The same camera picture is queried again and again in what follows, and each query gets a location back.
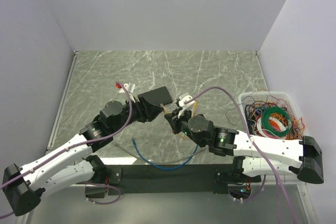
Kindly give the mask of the black network switch box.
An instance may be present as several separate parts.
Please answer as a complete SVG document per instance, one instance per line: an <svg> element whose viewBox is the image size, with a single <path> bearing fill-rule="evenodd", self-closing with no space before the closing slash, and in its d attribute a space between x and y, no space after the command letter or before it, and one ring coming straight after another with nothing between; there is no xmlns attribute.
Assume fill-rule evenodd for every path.
<svg viewBox="0 0 336 224"><path fill-rule="evenodd" d="M139 95L153 95L156 98L156 103L158 106L168 105L173 103L172 97L166 86L162 86L160 88L156 88L147 92L140 93Z"/></svg>

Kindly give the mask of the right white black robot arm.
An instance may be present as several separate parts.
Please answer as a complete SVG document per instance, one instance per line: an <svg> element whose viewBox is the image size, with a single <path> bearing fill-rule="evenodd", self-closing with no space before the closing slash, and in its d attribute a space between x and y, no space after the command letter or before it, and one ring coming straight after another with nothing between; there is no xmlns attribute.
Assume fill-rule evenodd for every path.
<svg viewBox="0 0 336 224"><path fill-rule="evenodd" d="M233 156L238 164L231 168L231 176L238 182L259 175L294 174L301 182L324 183L322 150L313 137L282 140L249 136L242 131L215 126L204 115L192 115L185 108L177 108L164 117L174 134L185 134L215 155Z"/></svg>

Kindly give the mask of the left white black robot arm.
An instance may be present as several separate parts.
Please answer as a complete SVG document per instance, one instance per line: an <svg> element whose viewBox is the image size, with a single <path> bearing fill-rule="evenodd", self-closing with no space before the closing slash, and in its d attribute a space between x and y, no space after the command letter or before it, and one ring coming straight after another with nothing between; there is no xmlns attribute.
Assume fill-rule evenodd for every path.
<svg viewBox="0 0 336 224"><path fill-rule="evenodd" d="M140 94L125 104L110 101L99 114L67 143L29 164L11 164L4 170L3 191L15 216L37 207L42 196L70 185L92 181L106 175L105 165L94 152L109 144L115 135L132 122L151 122L162 111L164 101Z"/></svg>

